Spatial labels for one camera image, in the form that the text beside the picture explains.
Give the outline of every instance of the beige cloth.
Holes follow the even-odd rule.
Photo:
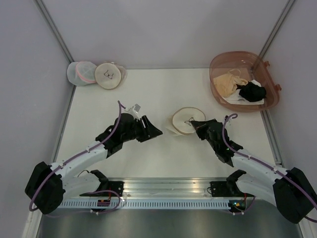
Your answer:
[[[237,85],[248,84],[246,79],[240,78],[241,72],[239,73],[239,76],[236,76],[231,73],[232,71],[240,72],[238,69],[232,69],[227,73],[213,79],[213,83],[218,93],[224,98],[227,98],[233,94],[237,90]]]

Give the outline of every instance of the white table surface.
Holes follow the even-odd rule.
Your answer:
[[[219,161],[208,142],[196,134],[175,137],[164,128],[166,118],[182,107],[199,108],[207,119],[218,121],[232,113],[213,98],[208,69],[135,69],[128,70],[125,82],[111,91],[97,84],[77,87],[57,161],[84,150],[114,123],[117,100],[127,107],[139,104],[139,114],[147,115],[163,135],[144,143],[126,142],[122,150],[89,170],[98,169],[109,178],[227,177],[236,170]],[[230,139],[274,163],[261,114],[238,115],[227,128]]]

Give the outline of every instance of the black cloth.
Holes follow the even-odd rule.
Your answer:
[[[239,95],[249,102],[260,101],[266,96],[265,88],[259,87],[252,82],[249,82],[245,86],[238,85],[238,89],[241,89]]]

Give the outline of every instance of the white mesh bag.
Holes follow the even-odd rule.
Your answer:
[[[67,78],[76,86],[95,83],[95,70],[97,66],[89,61],[73,62],[68,66]]]

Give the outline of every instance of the mesh laundry bag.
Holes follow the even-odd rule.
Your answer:
[[[68,66],[67,78],[76,86],[95,83],[95,70],[97,66],[89,61],[73,62]]]
[[[124,67],[114,62],[104,62],[95,70],[97,83],[104,89],[111,90],[116,88],[127,77],[127,71]]]

